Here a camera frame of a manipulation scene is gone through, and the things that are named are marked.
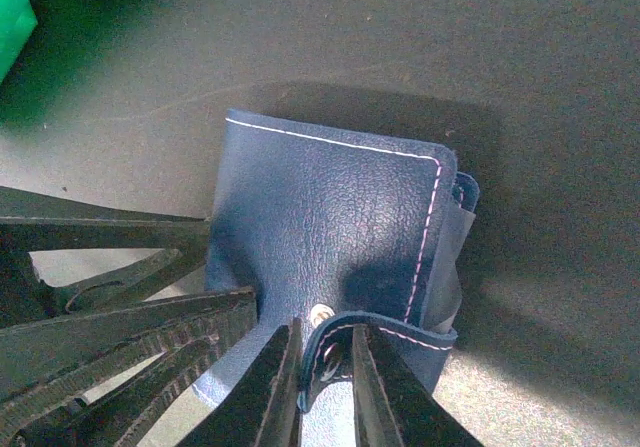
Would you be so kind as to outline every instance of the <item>leather texture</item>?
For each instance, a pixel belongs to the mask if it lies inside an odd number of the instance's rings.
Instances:
[[[382,327],[433,391],[456,338],[455,259],[478,195],[445,146],[230,111],[206,288],[254,286],[259,322],[196,392],[222,401],[294,316],[307,343],[303,410],[326,386],[349,380],[354,323]],[[338,315],[314,332],[309,314],[318,303]],[[327,376],[325,351],[334,344],[342,355]],[[316,420],[318,432],[331,422]]]

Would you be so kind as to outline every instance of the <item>snap button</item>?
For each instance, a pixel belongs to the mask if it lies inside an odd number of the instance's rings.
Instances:
[[[324,372],[320,380],[327,382],[334,376],[342,363],[342,347],[339,344],[331,344],[322,356],[324,360]]]
[[[330,317],[333,317],[334,315],[336,315],[336,313],[328,305],[316,304],[313,306],[311,312],[309,313],[309,322],[311,322],[311,325],[315,329],[322,322]]]

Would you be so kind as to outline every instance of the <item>blue leather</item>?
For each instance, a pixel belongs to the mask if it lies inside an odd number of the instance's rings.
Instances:
[[[254,286],[259,323],[201,377],[198,394],[219,403],[294,316],[308,340],[305,410],[325,386],[348,380],[345,326],[354,322],[382,326],[432,391],[456,337],[455,259],[478,195],[442,145],[230,111],[206,288]],[[313,332],[318,303],[338,315]],[[345,355],[322,382],[323,349],[335,342]]]

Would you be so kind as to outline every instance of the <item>white stitching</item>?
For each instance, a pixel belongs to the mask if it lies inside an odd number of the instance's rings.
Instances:
[[[460,184],[458,184],[457,187],[460,192],[460,202],[458,202],[458,207],[462,208],[462,202],[464,202],[464,189]]]
[[[328,382],[331,382],[332,380],[334,380],[334,381],[338,382],[340,379],[350,379],[350,378],[352,378],[352,377],[353,377],[353,376],[352,376],[351,374],[347,374],[347,375],[345,375],[345,374],[342,374],[342,375],[334,375],[333,377],[331,377],[331,378],[330,378],[329,380],[327,380],[326,382],[328,383]]]
[[[347,329],[349,327],[353,327],[354,325],[355,324],[340,325],[340,326],[336,327],[335,329],[331,330],[329,333],[324,334],[324,336],[322,337],[322,340],[318,344],[318,348],[316,350],[316,356],[313,359],[313,367],[311,369],[311,382],[310,382],[310,385],[313,384],[313,379],[315,377],[316,368],[318,367],[318,358],[320,357],[320,353],[322,352],[322,346],[324,345],[325,341],[329,337],[331,337],[333,334],[338,332],[339,330]],[[386,332],[386,333],[391,334],[391,335],[395,335],[396,337],[400,337],[403,340],[408,340],[409,342],[413,342],[414,344],[418,344],[418,345],[421,345],[423,347],[427,347],[428,349],[441,350],[441,351],[447,351],[447,350],[453,349],[453,346],[450,346],[450,347],[438,347],[436,345],[427,344],[426,342],[422,342],[420,340],[414,339],[414,338],[409,337],[407,335],[401,334],[400,332],[395,332],[393,330],[389,330],[389,329],[387,329],[385,327],[378,326],[378,328],[380,330],[382,330],[383,332]]]
[[[345,142],[339,142],[337,140],[330,140],[330,139],[325,139],[322,137],[314,137],[311,135],[306,135],[306,134],[299,134],[297,132],[289,132],[287,130],[281,130],[281,129],[274,129],[271,127],[264,127],[261,125],[254,125],[254,124],[248,124],[246,122],[239,122],[237,120],[233,120],[230,119],[229,117],[226,118],[227,122],[231,122],[232,124],[236,124],[236,125],[241,125],[244,127],[251,127],[253,129],[259,129],[259,130],[266,130],[268,132],[276,132],[279,134],[285,134],[285,135],[291,135],[293,137],[300,137],[303,139],[309,139],[309,140],[317,140],[319,142],[325,142],[327,144],[334,144],[334,145],[341,145],[343,147],[350,147],[352,149],[360,149],[360,150],[370,150],[373,152],[380,152],[383,154],[393,154],[393,155],[399,155],[402,157],[412,157],[415,159],[426,159],[426,160],[432,160],[433,162],[436,163],[436,165],[438,166],[438,169],[436,171],[436,180],[433,183],[433,191],[431,192],[431,202],[429,204],[429,210],[427,211],[427,218],[425,219],[424,222],[424,229],[422,231],[422,242],[420,244],[420,251],[418,252],[418,261],[416,262],[416,271],[413,274],[413,279],[411,280],[411,295],[409,296],[409,302],[407,303],[407,311],[404,314],[404,322],[407,322],[409,319],[409,314],[411,313],[411,304],[413,303],[413,299],[415,298],[416,295],[416,290],[418,287],[418,276],[420,274],[420,269],[422,268],[422,256],[424,254],[424,246],[426,245],[426,241],[427,241],[427,233],[429,231],[429,223],[431,222],[431,214],[433,214],[433,206],[435,204],[435,200],[436,200],[436,192],[438,190],[438,184],[440,183],[440,174],[442,173],[442,166],[440,165],[440,162],[438,161],[438,159],[431,157],[429,155],[417,155],[417,154],[408,154],[406,152],[397,152],[397,151],[393,151],[393,150],[385,150],[385,149],[377,149],[375,147],[367,147],[364,145],[353,145],[353,144],[347,144]]]
[[[318,357],[320,357],[320,352],[322,352],[322,346],[324,345],[325,340],[327,340],[329,337],[331,337],[337,331],[342,330],[342,329],[347,329],[349,327],[353,327],[353,325],[354,324],[340,325],[340,326],[336,327],[335,329],[333,329],[332,331],[330,331],[328,334],[325,334],[324,337],[322,337],[322,340],[318,344],[318,350],[316,351],[316,356],[313,359],[313,368],[311,369],[311,382],[309,383],[309,385],[313,384],[313,378],[316,375],[316,367],[318,367]]]
[[[407,311],[404,314],[404,321],[409,320],[409,314],[411,313],[411,304],[413,304],[413,298],[416,295],[416,289],[418,287],[418,275],[422,268],[422,254],[424,253],[424,246],[427,242],[427,232],[429,231],[429,223],[431,222],[431,214],[433,213],[433,205],[436,201],[436,192],[438,190],[438,184],[440,183],[440,174],[442,173],[442,166],[440,162],[435,161],[438,165],[436,171],[436,181],[433,183],[433,192],[431,192],[431,203],[429,204],[429,210],[427,211],[427,218],[424,221],[424,230],[422,231],[422,244],[420,244],[420,252],[418,253],[418,263],[416,264],[416,272],[413,274],[413,280],[411,281],[411,297],[409,297],[409,303],[407,304]]]
[[[451,347],[437,347],[435,345],[427,344],[425,342],[421,342],[421,341],[413,339],[411,337],[407,337],[406,335],[401,334],[400,332],[394,332],[393,330],[385,329],[384,327],[378,327],[378,328],[380,330],[382,330],[383,332],[386,332],[387,334],[395,335],[397,337],[400,337],[401,339],[408,340],[409,342],[413,342],[414,344],[418,344],[418,345],[421,345],[423,347],[427,347],[429,349],[433,349],[433,350],[451,350],[451,349],[453,349],[453,346],[451,346]]]
[[[393,154],[393,155],[399,155],[401,157],[413,157],[414,159],[433,160],[436,164],[440,165],[440,163],[438,162],[438,159],[431,157],[430,155],[408,154],[406,152],[397,152],[395,150],[378,149],[376,147],[368,147],[366,145],[347,144],[346,142],[339,142],[337,140],[325,139],[324,137],[314,137],[312,135],[299,134],[297,132],[289,132],[288,130],[274,129],[272,127],[264,127],[262,125],[253,125],[253,124],[247,124],[245,122],[238,122],[237,120],[233,120],[228,117],[226,118],[226,120],[228,122],[231,122],[232,124],[242,125],[244,127],[252,127],[254,129],[266,130],[268,132],[277,132],[279,134],[292,135],[293,137],[301,137],[303,139],[318,140],[320,142],[326,142],[327,144],[335,144],[335,145],[341,145],[343,147],[351,147],[352,149],[371,150],[373,152],[380,152],[382,154]]]

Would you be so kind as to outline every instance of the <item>green object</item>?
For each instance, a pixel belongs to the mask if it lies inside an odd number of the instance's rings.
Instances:
[[[29,0],[0,0],[0,82],[37,23]]]

